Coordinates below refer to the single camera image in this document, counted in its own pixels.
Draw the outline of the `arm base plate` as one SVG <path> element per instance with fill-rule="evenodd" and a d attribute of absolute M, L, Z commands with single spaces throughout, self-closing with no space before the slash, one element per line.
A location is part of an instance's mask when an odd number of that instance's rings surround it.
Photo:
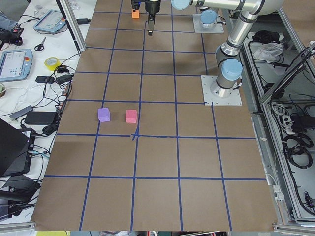
<path fill-rule="evenodd" d="M 232 88 L 225 89 L 217 84 L 217 76 L 202 75 L 201 84 L 205 106 L 242 106 L 236 82 Z"/>
<path fill-rule="evenodd" d="M 217 21 L 210 24 L 205 24 L 201 21 L 200 14 L 193 14 L 193 24 L 195 33 L 207 33 L 207 34 L 224 34 L 223 23 Z"/>

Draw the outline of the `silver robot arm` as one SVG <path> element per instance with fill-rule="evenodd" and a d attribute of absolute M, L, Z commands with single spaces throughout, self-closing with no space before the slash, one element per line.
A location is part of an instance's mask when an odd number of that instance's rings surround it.
<path fill-rule="evenodd" d="M 190 5 L 195 7 L 221 8 L 240 10 L 226 42 L 218 47 L 216 60 L 219 74 L 211 84 L 211 93 L 216 97 L 229 97 L 234 84 L 241 77 L 243 66 L 237 56 L 242 44 L 258 16 L 268 15 L 278 10 L 283 0 L 172 0 L 173 8 L 183 10 Z"/>
<path fill-rule="evenodd" d="M 160 11 L 160 0 L 132 0 L 131 6 L 132 11 L 135 13 L 140 9 L 141 2 L 145 3 L 145 9 L 148 13 L 148 31 L 152 33 L 154 30 L 154 24 L 156 19 L 156 14 Z M 172 0 L 172 6 L 177 10 L 184 10 L 189 5 L 192 5 L 192 0 Z M 210 10 L 209 7 L 205 7 L 205 9 L 201 10 L 201 23 L 203 25 L 210 25 L 212 23 L 216 23 L 217 21 L 217 13 L 214 10 Z"/>

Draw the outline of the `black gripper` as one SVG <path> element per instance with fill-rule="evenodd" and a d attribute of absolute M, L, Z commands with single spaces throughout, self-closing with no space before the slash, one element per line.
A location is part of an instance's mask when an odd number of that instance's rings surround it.
<path fill-rule="evenodd" d="M 131 7 L 133 10 L 139 10 L 140 4 L 141 3 L 138 0 L 131 0 Z"/>
<path fill-rule="evenodd" d="M 160 11 L 161 0 L 145 0 L 145 9 L 149 13 L 148 15 L 148 36 L 153 35 L 154 31 L 154 16 Z"/>

